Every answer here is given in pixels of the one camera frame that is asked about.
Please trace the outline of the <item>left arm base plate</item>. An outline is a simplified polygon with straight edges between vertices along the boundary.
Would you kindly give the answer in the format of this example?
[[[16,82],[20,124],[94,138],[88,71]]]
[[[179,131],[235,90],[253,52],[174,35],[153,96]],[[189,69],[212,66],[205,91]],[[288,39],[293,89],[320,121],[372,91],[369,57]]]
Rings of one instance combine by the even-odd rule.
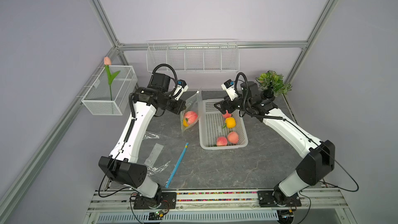
[[[177,203],[177,193],[161,191],[154,198],[137,196],[133,200],[133,209],[175,209]]]

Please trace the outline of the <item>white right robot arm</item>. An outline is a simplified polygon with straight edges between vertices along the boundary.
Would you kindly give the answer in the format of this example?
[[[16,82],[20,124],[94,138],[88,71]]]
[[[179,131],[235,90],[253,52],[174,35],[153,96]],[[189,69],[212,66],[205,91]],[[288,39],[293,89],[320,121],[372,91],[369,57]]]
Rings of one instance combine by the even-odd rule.
[[[274,94],[259,91],[254,82],[241,83],[242,92],[238,92],[236,83],[227,80],[221,85],[227,96],[214,104],[221,113],[241,111],[276,131],[299,154],[302,161],[296,169],[279,182],[273,190],[271,202],[285,206],[292,196],[309,186],[316,185],[335,168],[335,145],[330,141],[321,141],[294,123],[274,103]]]

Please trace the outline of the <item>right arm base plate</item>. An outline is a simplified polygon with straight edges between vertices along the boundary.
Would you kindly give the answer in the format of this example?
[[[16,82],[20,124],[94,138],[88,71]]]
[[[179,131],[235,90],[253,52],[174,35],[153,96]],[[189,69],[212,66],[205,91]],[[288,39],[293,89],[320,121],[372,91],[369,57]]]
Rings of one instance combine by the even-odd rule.
[[[298,193],[287,197],[280,191],[260,190],[258,191],[260,207],[300,207],[302,206]]]

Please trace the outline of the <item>green printed zip-top bag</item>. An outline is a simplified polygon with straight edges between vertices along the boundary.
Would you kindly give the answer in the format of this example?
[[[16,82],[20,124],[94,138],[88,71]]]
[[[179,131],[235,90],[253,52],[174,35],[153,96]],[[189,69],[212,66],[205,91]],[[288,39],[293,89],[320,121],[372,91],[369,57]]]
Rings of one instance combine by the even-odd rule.
[[[192,128],[200,119],[199,104],[202,102],[202,90],[186,100],[186,108],[180,113],[181,132]]]

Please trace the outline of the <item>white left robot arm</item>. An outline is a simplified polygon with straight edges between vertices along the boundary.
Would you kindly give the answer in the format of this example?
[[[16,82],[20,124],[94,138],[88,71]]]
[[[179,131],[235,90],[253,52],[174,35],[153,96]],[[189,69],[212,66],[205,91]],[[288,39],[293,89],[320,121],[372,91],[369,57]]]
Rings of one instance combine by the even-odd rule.
[[[161,187],[147,174],[146,165],[138,164],[144,135],[157,110],[180,114],[185,101],[180,97],[188,90],[187,83],[166,74],[153,73],[147,87],[129,94],[130,116],[121,137],[108,156],[99,159],[99,168],[109,179],[133,188],[142,197],[158,204]]]

